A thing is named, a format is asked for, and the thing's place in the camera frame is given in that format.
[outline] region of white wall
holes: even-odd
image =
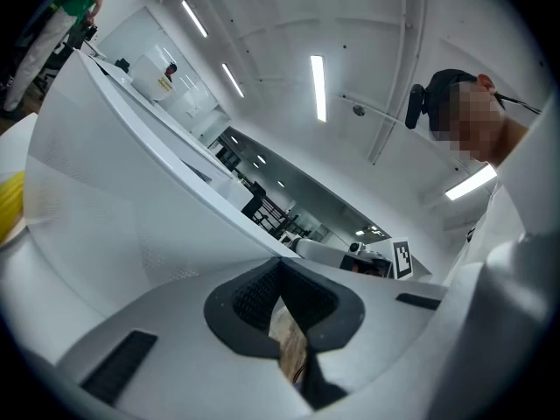
[[[174,3],[163,6],[155,0],[148,0],[146,8],[193,66],[226,113],[232,118],[238,116],[240,111],[234,103],[232,89],[226,87],[225,81],[220,78],[223,74],[221,63],[216,61],[210,64],[205,60],[205,54],[218,50],[221,45],[216,45],[215,39],[212,42],[210,36],[202,38],[181,7],[181,0],[173,1]]]
[[[97,33],[92,38],[99,45],[118,25],[143,8],[148,0],[103,0],[99,14],[95,16]]]
[[[333,232],[329,232],[322,241],[323,244],[329,246],[331,248],[335,248],[338,250],[344,250],[345,252],[348,251],[348,245],[345,241],[342,241],[336,234]]]
[[[172,77],[174,92],[162,100],[160,106],[189,131],[203,122],[218,105],[183,53],[145,7],[122,21],[99,44],[99,48],[108,62],[125,58],[130,63],[132,75],[134,65],[143,54],[154,60],[162,70],[174,62],[177,65],[177,72]]]

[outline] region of person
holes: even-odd
[[[6,94],[2,116],[8,119],[17,118],[17,108],[25,90],[45,65],[57,44],[67,35],[78,20],[85,20],[89,25],[102,8],[103,0],[59,0],[55,4],[59,8],[54,12],[31,44],[27,54],[17,68],[14,81]]]
[[[515,101],[500,95],[487,75],[473,76],[448,69],[433,75],[426,88],[422,111],[428,114],[430,132],[438,141],[448,141],[452,149],[497,169],[528,131],[509,116],[504,99]],[[469,232],[444,285],[451,284],[466,264],[484,262],[493,248],[518,239],[523,233],[514,203],[498,181],[485,214]]]
[[[177,65],[171,63],[166,69],[165,69],[165,76],[167,77],[167,79],[169,80],[169,82],[173,82],[172,81],[172,74],[174,74],[175,72],[177,72]]]

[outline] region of vr headset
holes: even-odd
[[[449,92],[450,87],[454,84],[458,84],[462,81],[475,82],[476,80],[477,78],[475,76],[465,73],[462,70],[446,69],[435,73],[427,88],[423,88],[420,84],[415,84],[410,90],[409,107],[404,124],[407,128],[413,130],[417,126],[420,113],[427,113],[430,117],[430,129],[432,131],[438,130],[438,106],[442,98],[444,98],[445,93]],[[539,109],[533,108],[527,103],[516,100],[515,98],[509,98],[497,92],[494,96],[502,107],[502,101],[507,101],[519,104],[534,114],[541,113]]]

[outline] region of black vent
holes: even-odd
[[[403,302],[404,304],[418,306],[419,308],[425,308],[426,310],[433,311],[435,311],[441,303],[441,300],[417,296],[416,294],[409,294],[408,292],[399,294],[398,296],[396,296],[396,300],[398,300],[399,302]]]
[[[82,383],[90,395],[112,405],[158,340],[147,332],[130,333]]]
[[[272,310],[280,297],[277,275],[277,268],[265,272],[236,290],[233,298],[235,314],[266,334],[269,333]]]
[[[303,334],[327,316],[339,305],[338,296],[291,267],[283,266],[282,300],[290,310]]]

